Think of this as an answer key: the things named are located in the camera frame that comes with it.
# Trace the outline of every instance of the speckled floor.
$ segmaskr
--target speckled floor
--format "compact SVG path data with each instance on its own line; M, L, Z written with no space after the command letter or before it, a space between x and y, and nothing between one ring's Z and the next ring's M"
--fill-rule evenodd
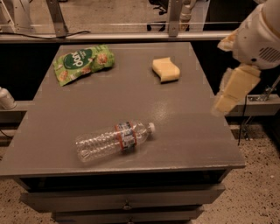
M192 224L279 224L280 157L262 125L248 127L251 141L241 140L246 168L224 179L227 190ZM6 147L0 147L0 157ZM37 213L19 201L24 190L13 180L0 179L0 223L54 223L49 213Z

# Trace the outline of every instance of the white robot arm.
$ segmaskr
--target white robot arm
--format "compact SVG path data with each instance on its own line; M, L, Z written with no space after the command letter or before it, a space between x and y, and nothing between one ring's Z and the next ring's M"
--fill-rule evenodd
M182 11L180 14L180 30L183 31L188 27L188 22L192 18L192 10L197 0L183 0Z
M280 65L280 0L258 5L218 47L241 62L226 71L213 106L213 112L225 115L259 83L260 70Z

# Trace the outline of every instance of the chip bag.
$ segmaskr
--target chip bag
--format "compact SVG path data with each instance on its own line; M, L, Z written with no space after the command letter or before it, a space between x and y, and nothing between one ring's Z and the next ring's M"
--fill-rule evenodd
M62 55L53 62L53 66L59 84L64 86L83 74L112 67L114 63L115 57L109 48L106 45L98 45Z

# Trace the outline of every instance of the bottle label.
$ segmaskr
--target bottle label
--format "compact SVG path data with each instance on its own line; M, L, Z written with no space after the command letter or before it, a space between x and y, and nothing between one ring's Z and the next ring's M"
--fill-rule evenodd
M118 132L118 139L122 150L127 150L128 148L137 145L137 137L130 122L117 124L115 130Z

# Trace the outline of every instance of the black surface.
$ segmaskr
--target black surface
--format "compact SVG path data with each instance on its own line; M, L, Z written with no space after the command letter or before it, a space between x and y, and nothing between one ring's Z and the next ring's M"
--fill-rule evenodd
M192 48L195 51L199 63L208 79L208 82L216 95L219 92L219 86L223 74L227 68L238 67L240 62L232 57L231 52L223 52L217 45L219 41L193 41ZM280 75L280 66L263 70L261 72L261 82L250 92L252 95L259 95L267 86L272 84ZM274 94L280 95L280 84L277 85Z
M271 134L272 139L276 142L277 148L280 150L280 110L278 113L270 120L269 126L266 130Z
M52 64L59 44L1 44L0 87L16 101L30 101Z
M253 0L211 0L205 31L232 31L257 6Z

